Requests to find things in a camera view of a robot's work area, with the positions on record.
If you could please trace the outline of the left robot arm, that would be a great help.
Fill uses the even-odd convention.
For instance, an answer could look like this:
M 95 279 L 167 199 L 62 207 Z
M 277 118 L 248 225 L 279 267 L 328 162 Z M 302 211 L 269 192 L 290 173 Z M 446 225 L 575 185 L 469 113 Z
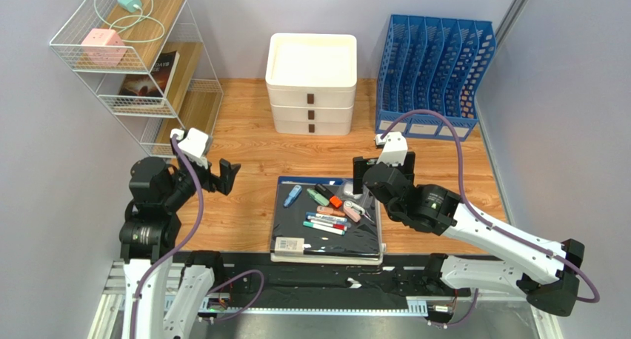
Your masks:
M 220 252 L 194 251 L 185 259 L 170 308 L 165 306 L 167 279 L 181 228 L 177 211 L 203 190 L 229 195 L 241 169 L 222 159 L 220 173 L 191 164 L 177 169 L 159 157 L 146 157 L 131 168 L 132 201 L 119 232 L 124 261 L 125 308 L 123 338 L 188 338 L 207 292 L 226 280 Z

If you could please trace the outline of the blue cap marker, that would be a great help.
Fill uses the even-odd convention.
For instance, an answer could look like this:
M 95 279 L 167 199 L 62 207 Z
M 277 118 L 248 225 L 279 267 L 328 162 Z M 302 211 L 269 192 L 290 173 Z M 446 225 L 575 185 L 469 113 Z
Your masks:
M 320 221 L 326 221 L 332 224 L 340 224 L 342 226 L 351 226 L 351 223 L 343 217 L 333 216 L 333 215 L 323 215 L 315 212 L 306 212 L 306 219 L 316 219 Z

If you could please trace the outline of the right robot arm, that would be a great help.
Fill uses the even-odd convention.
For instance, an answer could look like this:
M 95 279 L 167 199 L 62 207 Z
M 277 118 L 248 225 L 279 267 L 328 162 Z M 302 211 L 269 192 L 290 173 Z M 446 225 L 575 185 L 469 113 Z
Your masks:
M 367 190 L 390 220 L 416 232 L 463 241 L 495 256 L 493 261 L 432 254 L 424 276 L 452 289 L 478 288 L 525 298 L 551 315 L 567 317 L 578 301 L 585 246 L 575 239 L 550 241 L 523 232 L 435 184 L 414 185 L 412 167 L 391 167 L 376 158 L 353 159 L 353 190 Z

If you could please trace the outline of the white three drawer organizer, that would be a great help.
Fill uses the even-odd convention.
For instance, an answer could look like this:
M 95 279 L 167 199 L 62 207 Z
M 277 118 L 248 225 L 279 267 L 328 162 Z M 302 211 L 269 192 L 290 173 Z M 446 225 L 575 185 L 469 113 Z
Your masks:
M 276 131 L 288 135 L 349 134 L 357 70 L 357 39 L 353 35 L 272 35 L 265 82 Z

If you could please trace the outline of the red cap marker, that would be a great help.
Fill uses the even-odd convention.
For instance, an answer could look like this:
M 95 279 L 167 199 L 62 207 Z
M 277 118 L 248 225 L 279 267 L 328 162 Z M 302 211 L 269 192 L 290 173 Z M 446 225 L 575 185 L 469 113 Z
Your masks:
M 314 224 L 319 224 L 319 225 L 322 225 L 322 226 L 328 226 L 328 227 L 335 228 L 335 229 L 340 229 L 340 230 L 343 230 L 343 231 L 347 230 L 347 227 L 345 225 L 333 223 L 331 221 L 322 220 L 320 218 L 308 217 L 307 220 L 310 221 L 311 223 L 314 223 Z

